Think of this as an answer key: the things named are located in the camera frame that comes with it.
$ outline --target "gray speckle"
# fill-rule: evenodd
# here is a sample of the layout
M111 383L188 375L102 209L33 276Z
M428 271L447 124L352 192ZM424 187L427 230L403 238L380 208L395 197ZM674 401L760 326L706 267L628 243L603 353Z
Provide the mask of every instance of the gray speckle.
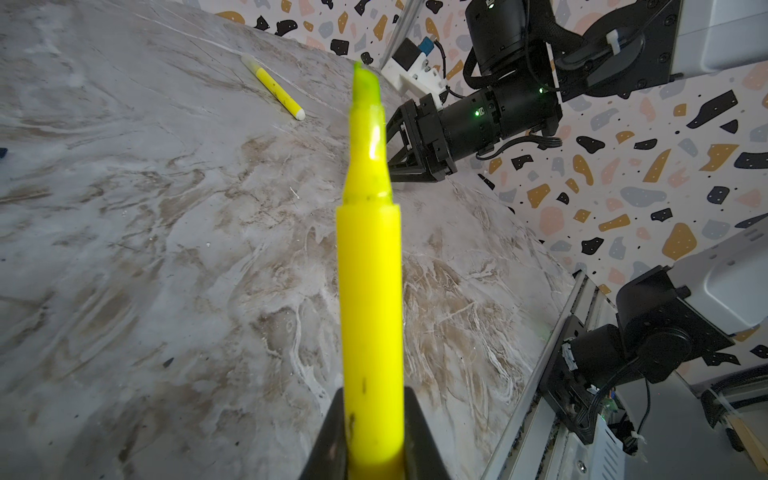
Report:
M667 199L667 194L661 190L624 187L621 189L621 197L633 207L647 207L655 202L665 201Z
M659 96L662 100L666 100L669 97L674 97L675 95L679 94L683 91L684 88L685 79L673 81L664 85L661 90L659 90Z
M517 195L517 193L518 193L518 189L513 188L509 192L501 192L498 195L498 199L501 200L502 202L507 202L508 204L511 204L512 202L515 201L515 195Z
M572 98L565 103L567 103L568 106L573 108L575 111L584 111L592 106L592 102L584 98L584 95L579 95L578 97Z
M456 37L456 46L462 51L469 51L472 48L472 39L469 35L459 35Z
M616 237L616 240L611 244L611 249L608 251L608 255L616 260L623 260L624 254L627 252L627 248L621 242L624 237Z
M638 278L640 275L642 275L643 273L646 273L648 270L650 270L650 267L643 262L632 263L632 268L633 268L632 277L630 278L630 280L634 280Z
M558 240L554 242L554 244L551 247L549 247L549 250L553 252L570 252L571 244L566 242L565 240Z
M684 138L680 141L679 144L677 144L677 146L682 148L683 151L685 151L685 153L689 154L691 157L696 157L699 154L699 149L696 148L694 141L690 138Z
M602 127L608 125L608 122L611 121L611 117L617 113L619 113L617 108L611 108L592 117L592 120L589 121L589 124L592 126L592 131L598 131Z
M725 237L728 230L730 230L729 223L719 222L717 220L707 220L707 224L701 229L701 234L704 238L719 240Z
M317 29L317 32L320 33L320 36L323 38L328 38L333 35L333 22L325 22L321 24Z
M562 157L555 157L552 159L552 171L560 172L560 176L565 176L565 161Z
M755 127L750 132L750 141L765 143L768 141L768 124Z
M554 19L557 20L561 27L565 26L565 23L571 17L571 9L568 7L566 0L560 0L558 3L558 9L554 13Z
M366 34L362 34L362 37L355 43L355 51L361 51L366 47Z

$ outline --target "black speckle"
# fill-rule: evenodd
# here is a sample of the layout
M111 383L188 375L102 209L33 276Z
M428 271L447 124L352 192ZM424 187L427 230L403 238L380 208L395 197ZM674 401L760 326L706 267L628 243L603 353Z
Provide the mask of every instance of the black speckle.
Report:
M733 166L736 168L748 168L752 170L768 168L768 151L756 154L751 154L746 151L742 152L736 161L733 162Z
M346 55L346 53L349 51L349 42L347 40L339 40L338 38L334 38L331 40L331 51L339 56Z
M646 141L638 141L634 147L635 150L650 150L651 148L656 146L656 143L658 143L659 140L656 138L651 138L650 140Z
M277 22L277 31L275 32L275 35L282 37L289 31L296 30L298 27L299 26L295 20L281 20Z
M670 218L672 218L671 208L665 208L663 210L659 210L658 212L653 212L650 215L651 220L659 220L660 222L664 222L665 220L669 220Z
M366 12L366 3L370 1L371 0L360 0L357 2L357 5L355 5L355 12L362 17L362 14Z
M424 6L437 15L437 12L440 12L440 8L442 8L442 2L440 0L427 0Z
M736 99L736 95L733 94L733 90L729 90L721 96L715 97L701 105L699 114L688 124L688 128L698 128L729 108L735 107L738 103L739 101Z
M485 184L486 184L486 185L488 185L488 187L489 187L491 190L493 190L494 188L496 188L496 185L495 185L493 182L491 182L489 179L487 179L487 178L483 177L481 174L478 174L478 177L480 177L480 178L481 178L481 179L482 179L482 180L485 182Z
M768 359L768 346L758 345L750 351L761 359Z
M734 225L736 228L747 228L753 226L755 223L761 221L763 218L768 217L768 214L762 214L758 215L757 217L747 218L744 221L741 221Z
M720 128L722 128L729 134L735 134L739 130L739 121L736 118L734 118L728 123L720 125Z
M531 155L523 155L522 157L513 158L511 160L512 165L515 166L515 170L520 170L523 168L523 165L529 161L533 161L533 157Z
M259 18L256 20L256 26L254 28L256 28L257 30L264 31L264 30L267 30L269 27L270 27L270 24L266 23L266 19L263 16L259 15Z
M594 255L594 253L598 251L598 248L600 248L600 245L602 245L604 241L605 240L600 237L595 237L592 240L582 240L581 252L585 255Z
M584 149L591 154L600 150L601 148L605 148L605 144L603 142L595 140L592 137L585 137L584 135L576 137L576 143L584 147Z
M722 352L705 353L701 356L701 359L708 366L718 366L722 362L728 362L734 365L741 365L741 363L739 363L739 359L736 358L735 355L731 355L730 353L722 353Z
M707 195L707 201L711 204L720 205L725 201L725 197L727 197L729 193L730 188L728 187L712 187L712 190L710 190Z

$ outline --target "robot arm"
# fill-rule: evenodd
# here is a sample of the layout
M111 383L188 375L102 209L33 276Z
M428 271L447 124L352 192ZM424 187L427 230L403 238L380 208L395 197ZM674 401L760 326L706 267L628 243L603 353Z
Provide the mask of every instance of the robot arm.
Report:
M402 92L427 92L387 124L387 141L399 134L403 143L389 161L392 181L440 181L456 172L455 161L470 154L484 160L500 139L526 130L541 137L514 141L559 147L542 137L556 132L560 101L581 94L629 98L635 90L768 59L765 0L637 0L583 36L557 25L545 0L472 0L466 18L473 48L463 75L477 89L466 98L442 107L445 84L426 65L428 52L407 65L396 58L408 55L396 54L384 67ZM406 39L398 52L419 48ZM472 76L475 66L480 76Z

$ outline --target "black cable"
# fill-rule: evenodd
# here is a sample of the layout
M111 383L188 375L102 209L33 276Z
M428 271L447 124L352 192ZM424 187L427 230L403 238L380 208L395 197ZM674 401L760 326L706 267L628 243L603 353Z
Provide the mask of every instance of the black cable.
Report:
M497 151L495 151L490 155L481 157L479 154L475 154L475 158L477 158L478 160L491 160L492 158L497 157L498 155L501 155L504 150L510 148L512 145L521 144L526 141L537 144L538 147L542 150L546 150L547 148L558 148L563 146L563 140L559 137L539 137L538 135L523 135L522 137L511 139L507 143L503 144Z
M598 390L598 393L592 397L592 401L590 402L589 407L582 409L581 412L579 412L576 417L576 425L581 425L585 419L590 419L593 415L597 414L597 407L600 405L600 402L603 401L605 394L616 386L616 383L627 373L629 369L634 368L634 363L637 361L637 359L638 357L634 357L632 360L630 360L629 363L621 367L611 378L608 379L605 385L603 385L600 390Z
M445 49L437 40L435 40L435 46L437 47L438 50L440 50L440 56L442 57L442 77L445 78L445 70L448 67L447 61L445 60ZM464 98L464 95L457 94L456 92L451 90L451 88L448 85L445 86L445 90L456 98Z
M645 21L645 23L642 24L642 26L636 30L631 37L624 43L624 45L629 45L633 41L637 40L637 37L640 36L641 33L645 31L646 28L648 28L648 25L656 19L657 16L667 7L669 4L672 3L672 0L667 0L658 10L656 10L650 17L648 17L648 20ZM544 88L545 91L560 91L560 88L554 88L550 87L549 85L545 84L541 80L539 80L538 76L533 72L533 67L531 66L531 57L528 53L528 36L530 35L529 29L531 27L531 0L526 0L525 5L525 30L523 31L523 34L525 35L525 45L523 49L525 50L525 64L528 66L528 73L531 74L533 79L538 83L538 86L540 88ZM597 56L600 57L602 55L605 55L607 53L607 48L605 48L603 51L600 52Z
M645 425L645 420L648 418L648 414L650 413L650 384L648 383L648 379L645 379L645 392L647 397L647 403L645 405L645 415L643 415L643 419L640 420L640 426L637 427L638 435L640 435L640 431L643 429L643 425Z

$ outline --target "orange speckle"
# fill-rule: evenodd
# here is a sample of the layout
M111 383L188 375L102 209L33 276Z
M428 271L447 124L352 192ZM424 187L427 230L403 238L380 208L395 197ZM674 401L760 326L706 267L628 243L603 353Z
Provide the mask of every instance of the orange speckle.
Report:
M565 184L568 185L568 188L573 190L575 194L578 193L578 184L576 183L576 180L569 178L565 181Z
M574 171L577 174L584 175L587 185L594 184L594 178L592 178L592 172L589 170L589 164L581 155L574 156Z
M589 210L579 209L579 211L574 215L574 220L584 223L589 220L590 215L592 215L592 212Z
M712 144L710 149L707 151L707 156L709 156L710 161L699 170L714 172L723 166L725 161L728 160L728 157L730 157L733 151L735 151L738 147L738 145L733 144Z
M431 17L427 17L426 21L424 22L424 26L427 29L427 33L437 37L438 41L440 40L440 32L437 31L437 27L435 27L435 22L432 20Z
M541 201L544 200L544 197L546 197L550 191L549 185L547 184L542 184L536 188L530 189L528 191L528 201L531 202L531 207L538 208Z
M220 16L221 18L231 20L232 22L242 23L245 25L245 18L243 18L243 16L237 12L227 10L226 12L219 12L216 15Z
M445 76L445 79L446 80L450 80L451 78L453 78L454 75L459 73L463 68L464 68L464 61L463 60L459 60L458 63L456 65L454 65L453 68L451 68L451 70Z
M616 134L616 140L619 143L629 140L632 137L634 137L634 132L631 132L629 130L620 131L619 133Z
M342 13L339 15L339 19L336 20L336 24L339 26L339 33L344 33L344 28L346 28L346 21L349 19L349 14L347 12Z
M630 223L631 222L629 220L629 215L624 214L624 215L621 215L620 217L616 217L613 220L610 220L608 222L601 223L600 225L598 225L598 229L601 232L604 232L606 230L611 230L611 229L618 228L618 227L626 227Z
M677 260L683 255L692 252L696 245L696 237L694 232L690 231L690 227L685 223L676 223L667 241L664 242L661 253L672 260Z
M495 171L496 171L496 169L497 169L497 168L499 168L501 165L502 165L502 159L501 159L501 157L499 157L499 158L494 158L493 160L491 160L491 163L488 165L488 173L489 173L489 174L492 174L492 173L493 173L493 172L495 172Z
M668 148L661 152L658 157L656 157L656 160L652 163L648 169L648 172L645 174L643 182L653 184L659 181L659 177L661 177L661 171L664 169L664 165L667 164L667 158L670 156L671 151L672 149Z
M375 27L373 27L373 34L376 36L376 38L379 39L379 41L384 38L384 29L386 28L386 15L382 15L382 17L379 19L379 22L376 24Z

